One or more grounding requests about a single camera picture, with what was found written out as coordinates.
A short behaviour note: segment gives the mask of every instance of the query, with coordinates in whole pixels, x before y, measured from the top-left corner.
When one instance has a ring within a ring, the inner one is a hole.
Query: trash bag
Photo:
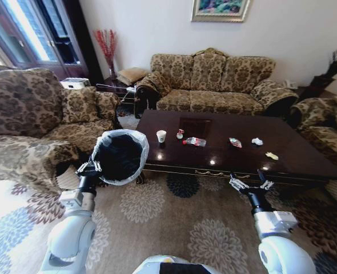
[[[146,136],[139,131],[105,131],[98,138],[91,158],[100,162],[102,181],[122,186],[142,172],[149,148]]]

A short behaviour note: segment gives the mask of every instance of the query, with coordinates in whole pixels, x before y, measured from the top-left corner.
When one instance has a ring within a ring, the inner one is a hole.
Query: white wall
[[[214,47],[277,62],[272,78],[308,85],[337,49],[337,1],[252,0],[245,23],[190,22],[192,0],[80,0],[87,25],[118,34],[117,69],[149,69],[155,53],[192,54]],[[106,62],[95,43],[99,62]],[[337,80],[328,88],[337,93]]]

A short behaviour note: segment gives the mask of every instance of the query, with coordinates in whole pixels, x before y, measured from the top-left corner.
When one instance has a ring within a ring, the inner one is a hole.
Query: framed painting
[[[243,22],[250,0],[193,0],[191,21]]]

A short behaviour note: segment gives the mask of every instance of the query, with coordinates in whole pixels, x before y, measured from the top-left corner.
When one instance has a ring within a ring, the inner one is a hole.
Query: floral sofa
[[[47,69],[1,70],[0,179],[59,192],[58,168],[89,155],[97,137],[119,127],[118,104],[94,87],[64,90]]]
[[[275,62],[207,49],[194,55],[155,54],[137,96],[158,110],[284,115],[296,93],[268,80]]]
[[[299,102],[291,107],[288,122],[337,165],[337,96]]]

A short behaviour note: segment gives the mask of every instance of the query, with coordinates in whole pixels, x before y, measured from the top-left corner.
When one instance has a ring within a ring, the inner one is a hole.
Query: candy wrapper
[[[241,142],[237,140],[236,138],[230,138],[230,143],[235,147],[242,148]]]
[[[252,139],[251,143],[257,144],[258,146],[262,146],[264,144],[264,142],[260,140],[259,138]]]
[[[267,152],[267,153],[265,153],[265,155],[270,157],[273,160],[279,160],[279,157],[277,157],[274,153]]]

